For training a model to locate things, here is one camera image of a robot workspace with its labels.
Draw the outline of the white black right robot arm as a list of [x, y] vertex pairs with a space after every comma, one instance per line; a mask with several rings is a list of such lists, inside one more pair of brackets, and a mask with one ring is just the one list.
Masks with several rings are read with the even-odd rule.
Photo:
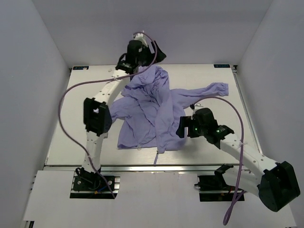
[[251, 146], [242, 144], [232, 129], [217, 123], [208, 108], [195, 110], [191, 116], [180, 117], [176, 134], [180, 138], [203, 136], [207, 142], [230, 154], [248, 169], [239, 174], [238, 168], [223, 164], [214, 171], [214, 180], [210, 184], [197, 184], [204, 190], [224, 190], [228, 186], [240, 188], [259, 197], [274, 212], [278, 212], [301, 194], [290, 163], [276, 162]]

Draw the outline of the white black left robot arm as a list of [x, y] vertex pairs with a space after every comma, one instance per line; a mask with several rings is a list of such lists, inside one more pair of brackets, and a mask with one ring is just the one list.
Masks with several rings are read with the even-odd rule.
[[120, 58], [115, 67], [112, 81], [106, 83], [102, 90], [93, 98], [84, 100], [84, 124], [86, 130], [86, 155], [82, 168], [88, 172], [84, 184], [91, 190], [100, 185], [100, 177], [95, 175], [100, 170], [102, 143], [112, 125], [109, 108], [121, 90], [136, 75], [139, 67], [147, 69], [154, 63], [166, 58], [157, 43], [151, 42], [154, 53], [145, 41], [132, 40], [127, 46], [127, 52]]

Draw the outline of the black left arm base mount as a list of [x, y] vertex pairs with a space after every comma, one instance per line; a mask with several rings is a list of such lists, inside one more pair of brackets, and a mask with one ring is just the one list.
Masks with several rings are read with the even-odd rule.
[[110, 199], [113, 200], [119, 191], [120, 177], [105, 175], [104, 179], [84, 168], [76, 168], [70, 191], [71, 199]]

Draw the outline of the lavender zip-up hooded jacket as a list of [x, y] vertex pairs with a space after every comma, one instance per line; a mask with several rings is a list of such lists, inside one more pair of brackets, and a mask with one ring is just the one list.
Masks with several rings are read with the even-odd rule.
[[215, 107], [227, 96], [226, 76], [206, 74], [203, 67], [154, 66], [132, 79], [111, 106], [114, 125], [102, 163], [109, 165], [215, 164], [228, 156], [204, 138], [179, 138], [179, 119], [192, 103]]

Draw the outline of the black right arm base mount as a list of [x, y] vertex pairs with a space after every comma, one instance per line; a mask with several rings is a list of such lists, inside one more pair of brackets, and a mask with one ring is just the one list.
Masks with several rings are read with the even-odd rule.
[[223, 175], [233, 165], [224, 164], [214, 171], [212, 175], [199, 175], [194, 188], [199, 191], [200, 202], [231, 202], [235, 192], [235, 182], [227, 185]]

